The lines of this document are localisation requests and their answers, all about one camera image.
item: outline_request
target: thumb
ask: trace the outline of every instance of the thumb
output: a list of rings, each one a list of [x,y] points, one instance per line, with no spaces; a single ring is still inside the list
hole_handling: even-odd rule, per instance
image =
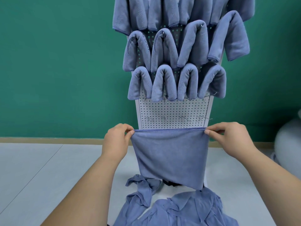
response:
[[[205,134],[207,134],[209,137],[213,138],[214,140],[216,140],[217,142],[221,143],[223,141],[223,135],[221,134],[218,134],[217,132],[215,131],[212,131],[212,130],[209,130],[209,129],[206,129],[205,131]]]
[[[130,138],[132,137],[132,135],[135,133],[134,130],[132,131],[129,131],[126,136],[125,136],[125,139],[126,139],[126,142],[128,143],[130,141]]]

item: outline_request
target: baseboard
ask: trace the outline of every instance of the baseboard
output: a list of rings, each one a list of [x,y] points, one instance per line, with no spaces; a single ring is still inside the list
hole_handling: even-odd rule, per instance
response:
[[[0,137],[0,143],[50,143],[50,144],[87,144],[102,145],[103,139],[75,139],[75,138],[25,138],[25,137]],[[260,149],[273,149],[272,142],[254,142],[255,146]],[[220,148],[221,145],[212,141],[209,147]]]

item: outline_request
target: hand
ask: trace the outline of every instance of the hand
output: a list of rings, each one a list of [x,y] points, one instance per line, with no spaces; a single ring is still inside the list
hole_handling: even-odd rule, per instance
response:
[[[242,153],[256,149],[246,127],[237,122],[222,122],[209,126],[205,133],[219,142],[224,151],[236,159]]]
[[[104,136],[101,155],[120,163],[128,151],[129,141],[134,132],[133,127],[128,124],[118,124],[109,129]]]

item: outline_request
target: green wall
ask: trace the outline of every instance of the green wall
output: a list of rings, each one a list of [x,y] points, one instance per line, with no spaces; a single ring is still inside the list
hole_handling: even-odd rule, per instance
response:
[[[227,96],[211,123],[238,121],[272,141],[301,108],[301,0],[256,0],[251,53],[223,61]],[[112,29],[114,0],[0,0],[0,136],[103,138],[137,128],[122,70],[126,37]]]

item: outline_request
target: perforated white panel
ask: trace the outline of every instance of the perforated white panel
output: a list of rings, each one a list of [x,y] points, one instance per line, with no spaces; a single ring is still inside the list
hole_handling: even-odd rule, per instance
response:
[[[136,100],[139,129],[173,129],[189,127],[205,127],[208,125],[213,96],[170,102],[162,100],[153,102],[145,99],[141,90]]]

